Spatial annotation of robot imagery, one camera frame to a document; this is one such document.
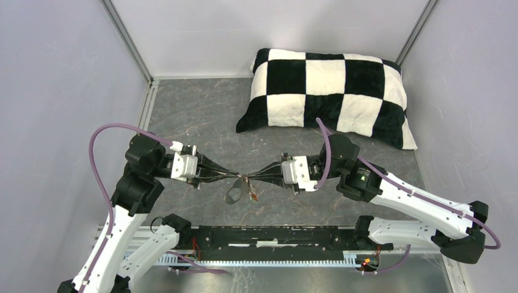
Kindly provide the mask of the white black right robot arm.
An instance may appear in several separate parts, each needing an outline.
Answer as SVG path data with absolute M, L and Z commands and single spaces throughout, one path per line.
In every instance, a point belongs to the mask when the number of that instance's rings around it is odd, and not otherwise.
M 361 216 L 353 242 L 361 249 L 373 245 L 408 244 L 438 249 L 447 258 L 475 264 L 485 250 L 488 205 L 447 200 L 399 179 L 359 155 L 360 148 L 343 134 L 325 136 L 319 154 L 290 156 L 248 174 L 257 180 L 291 189 L 314 192 L 328 179 L 337 179 L 344 197 L 394 209 L 409 220 L 389 221 Z

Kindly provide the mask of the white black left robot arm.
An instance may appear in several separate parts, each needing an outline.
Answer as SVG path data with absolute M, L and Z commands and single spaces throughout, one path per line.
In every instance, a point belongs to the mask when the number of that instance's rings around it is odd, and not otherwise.
M 62 282 L 58 292 L 130 292 L 133 284 L 167 250 L 186 248 L 191 243 L 189 229 L 165 222 L 159 227 L 156 240 L 147 241 L 128 259 L 123 259 L 133 236 L 164 190 L 160 178 L 199 187 L 201 183 L 240 176 L 199 153 L 194 145 L 136 129 L 125 153 L 123 176 L 109 196 L 93 153 L 101 131 L 103 128 L 98 128 L 92 134 L 88 151 L 94 178 L 108 207 L 108 217 L 82 269 L 73 279 Z

